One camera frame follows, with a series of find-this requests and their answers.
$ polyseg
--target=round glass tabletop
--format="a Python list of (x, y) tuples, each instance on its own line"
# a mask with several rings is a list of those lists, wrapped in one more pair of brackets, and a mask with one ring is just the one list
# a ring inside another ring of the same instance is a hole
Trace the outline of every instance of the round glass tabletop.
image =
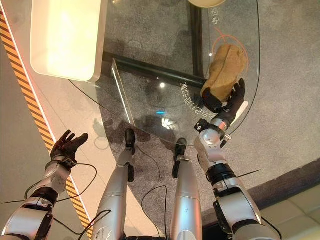
[(182, 0), (113, 0), (108, 4), (101, 77), (72, 81), (89, 98), (135, 127), (171, 143), (193, 145), (199, 119), (215, 116), (200, 91), (218, 48), (244, 52), (247, 107), (227, 130), (244, 121), (259, 84), (257, 0), (198, 8)]

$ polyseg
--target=loaf of bread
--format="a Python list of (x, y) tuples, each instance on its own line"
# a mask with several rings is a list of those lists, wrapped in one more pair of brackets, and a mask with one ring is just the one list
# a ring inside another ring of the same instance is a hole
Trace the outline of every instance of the loaf of bread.
[(209, 69), (210, 78), (202, 87), (201, 96), (203, 97), (205, 89), (210, 88), (213, 96), (226, 102), (246, 63), (244, 51), (236, 45), (220, 46)]

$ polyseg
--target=black robotic glove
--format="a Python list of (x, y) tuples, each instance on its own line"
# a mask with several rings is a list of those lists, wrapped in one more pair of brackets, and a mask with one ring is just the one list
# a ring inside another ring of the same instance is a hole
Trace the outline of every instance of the black robotic glove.
[(221, 113), (224, 110), (222, 102), (211, 94), (209, 87), (203, 91), (202, 100), (206, 108), (215, 114)]
[(50, 157), (52, 161), (55, 161), (57, 157), (64, 157), (62, 161), (65, 162), (65, 166), (71, 169), (77, 164), (76, 152), (78, 148), (88, 140), (88, 134), (84, 133), (80, 137), (73, 139), (76, 135), (71, 133), (70, 130), (66, 131), (62, 137), (53, 146)]
[(238, 110), (245, 101), (246, 94), (246, 84), (242, 78), (239, 80), (239, 83), (236, 83), (233, 87), (234, 90), (231, 91), (227, 105), (222, 107), (223, 111), (214, 117), (224, 120), (228, 127), (230, 127), (231, 123), (235, 120)]

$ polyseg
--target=yellow and black striped tape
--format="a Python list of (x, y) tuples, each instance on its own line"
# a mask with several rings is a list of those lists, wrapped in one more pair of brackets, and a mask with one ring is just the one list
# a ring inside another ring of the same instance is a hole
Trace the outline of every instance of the yellow and black striped tape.
[[(26, 71), (23, 67), (21, 58), (17, 52), (15, 43), (13, 41), (13, 36), (10, 33), (7, 21), (5, 19), (3, 9), (0, 10), (0, 37), (3, 42), (4, 48), (6, 50), (7, 56), (9, 57), (14, 74), (21, 87), (21, 91), (23, 93), (24, 99), (26, 100), (26, 104), (41, 134), (44, 145), (46, 149), (50, 152), (55, 143), (54, 143), (52, 134), (49, 131), (46, 120), (44, 118), (44, 114), (41, 111), (40, 104), (36, 100), (36, 95), (34, 93), (33, 88), (31, 87), (31, 83), (27, 78)], [(66, 181), (66, 191), (70, 197), (74, 197), (78, 195), (76, 188), (70, 177)], [(75, 198), (72, 198), (71, 201), (81, 221), (81, 224), (83, 225), (84, 228), (86, 228), (90, 223), (90, 221), (80, 198), (75, 197)], [(87, 231), (87, 236), (89, 237), (89, 239), (92, 238), (91, 228)]]

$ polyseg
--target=wire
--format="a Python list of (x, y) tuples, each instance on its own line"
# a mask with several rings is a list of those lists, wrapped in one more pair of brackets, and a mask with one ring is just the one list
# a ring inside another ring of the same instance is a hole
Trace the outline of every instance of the wire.
[(64, 226), (66, 229), (68, 229), (70, 232), (72, 232), (75, 235), (81, 235), (81, 233), (75, 232), (73, 231), (70, 227), (68, 227), (67, 225), (65, 225), (63, 222), (59, 221), (58, 219), (56, 219), (55, 217), (53, 218), (53, 220), (55, 220), (58, 224)]
[(161, 179), (161, 171), (160, 171), (160, 167), (159, 167), (157, 161), (156, 161), (152, 156), (150, 156), (150, 155), (146, 154), (144, 151), (142, 151), (141, 148), (140, 148), (138, 145), (136, 145), (136, 148), (139, 149), (139, 151), (140, 151), (142, 154), (146, 155), (147, 157), (149, 157), (150, 159), (152, 159), (152, 161), (154, 161), (156, 167), (158, 168), (158, 172), (159, 172), (159, 179), (158, 179), (158, 182), (159, 182), (160, 179)]
[(65, 201), (65, 200), (68, 200), (68, 199), (74, 199), (74, 198), (76, 198), (76, 197), (81, 196), (81, 195), (91, 186), (91, 184), (92, 184), (92, 183), (94, 182), (94, 180), (96, 179), (97, 174), (98, 174), (98, 171), (97, 171), (97, 168), (96, 168), (95, 166), (93, 166), (93, 165), (91, 165), (91, 164), (87, 164), (87, 163), (77, 163), (76, 165), (85, 165), (85, 166), (90, 166), (90, 167), (94, 168), (94, 170), (95, 170), (94, 177), (93, 177), (93, 179), (91, 180), (91, 182), (89, 183), (89, 185), (88, 185), (80, 194), (78, 194), (78, 195), (76, 195), (76, 196), (71, 196), (71, 197), (67, 197), (67, 198), (58, 200), (58, 201), (56, 201), (57, 203), (62, 202), (62, 201)]
[[(88, 185), (80, 194), (78, 194), (78, 195), (76, 195), (76, 196), (71, 196), (71, 197), (67, 197), (67, 198), (58, 200), (58, 201), (56, 201), (57, 203), (62, 202), (62, 201), (65, 201), (65, 200), (68, 200), (68, 199), (74, 199), (74, 198), (76, 198), (76, 197), (81, 196), (81, 195), (91, 186), (91, 184), (92, 184), (92, 183), (94, 182), (94, 180), (96, 179), (97, 174), (98, 174), (98, 171), (97, 171), (97, 168), (96, 168), (95, 166), (93, 166), (93, 165), (91, 165), (91, 164), (87, 164), (87, 163), (77, 163), (76, 165), (85, 165), (85, 166), (90, 166), (90, 167), (94, 168), (94, 170), (95, 170), (94, 177), (93, 177), (93, 179), (91, 180), (91, 182), (89, 183), (89, 185)], [(28, 189), (27, 189), (27, 190), (25, 191), (25, 193), (24, 193), (24, 199), (27, 199), (27, 198), (28, 198), (28, 192), (29, 192), (34, 186), (36, 186), (36, 185), (37, 185), (38, 183), (40, 183), (40, 182), (41, 182), (41, 180), (38, 181), (38, 182), (36, 182), (35, 184), (31, 185), (30, 187), (28, 187)], [(22, 203), (22, 202), (24, 202), (24, 201), (25, 201), (25, 200), (6, 201), (6, 202), (3, 202), (3, 203), (1, 203), (1, 204)]]
[(12, 204), (12, 203), (23, 203), (27, 198), (28, 198), (28, 193), (29, 191), (34, 188), (38, 183), (40, 183), (40, 181), (37, 181), (36, 183), (34, 183), (33, 185), (31, 185), (30, 187), (28, 187), (28, 189), (24, 192), (24, 200), (17, 200), (17, 201), (6, 201), (3, 202), (1, 204)]
[(241, 177), (244, 177), (244, 176), (247, 176), (247, 175), (250, 175), (250, 174), (254, 174), (254, 173), (259, 172), (259, 171), (261, 171), (261, 169), (245, 173), (243, 175), (237, 176), (237, 178), (241, 178)]
[(146, 196), (151, 193), (152, 191), (156, 190), (156, 189), (159, 189), (159, 188), (165, 188), (165, 203), (164, 203), (164, 231), (165, 231), (165, 239), (168, 239), (168, 235), (167, 235), (167, 194), (168, 194), (168, 189), (167, 189), (167, 186), (166, 185), (161, 185), (161, 186), (157, 186), (157, 187), (154, 187), (152, 188), (150, 191), (148, 191), (142, 198), (142, 201), (141, 201), (141, 208), (142, 208), (142, 211), (143, 213), (146, 215), (146, 217), (153, 223), (153, 225), (155, 226), (156, 228), (156, 231), (158, 232), (158, 236), (160, 237), (160, 233), (159, 233), (159, 229), (157, 228), (156, 224), (154, 223), (154, 221), (151, 220), (151, 218), (148, 216), (148, 214), (145, 212), (144, 210), (144, 206), (143, 206), (143, 203), (144, 203), (144, 199), (146, 198)]
[(35, 187), (38, 183), (40, 183), (41, 181), (42, 181), (42, 180), (36, 182), (35, 184), (33, 184), (32, 186), (30, 186), (30, 187), (25, 191), (25, 193), (24, 193), (24, 200), (26, 200), (26, 199), (28, 198), (28, 193), (29, 193), (29, 191), (30, 191), (33, 187)]
[(12, 203), (22, 203), (22, 202), (24, 202), (25, 200), (17, 200), (17, 201), (5, 201), (5, 202), (3, 202), (3, 203), (1, 203), (1, 204), (12, 204)]
[(267, 224), (269, 224), (269, 225), (279, 234), (279, 238), (280, 238), (280, 240), (282, 240), (282, 234), (281, 234), (281, 232), (280, 232), (275, 226), (273, 226), (269, 221), (267, 221), (263, 216), (261, 216), (261, 218), (262, 218)]
[[(103, 215), (101, 218), (99, 218), (97, 221), (95, 221), (101, 214), (107, 212), (105, 215)], [(111, 210), (103, 210), (101, 212), (99, 212), (95, 218), (88, 224), (88, 226), (86, 226), (86, 228), (83, 230), (83, 232), (80, 234), (78, 240), (80, 240), (83, 235), (88, 231), (89, 228), (91, 228), (93, 225), (95, 225), (97, 222), (99, 222), (101, 219), (103, 219), (105, 216), (107, 216), (109, 213), (111, 213)]]

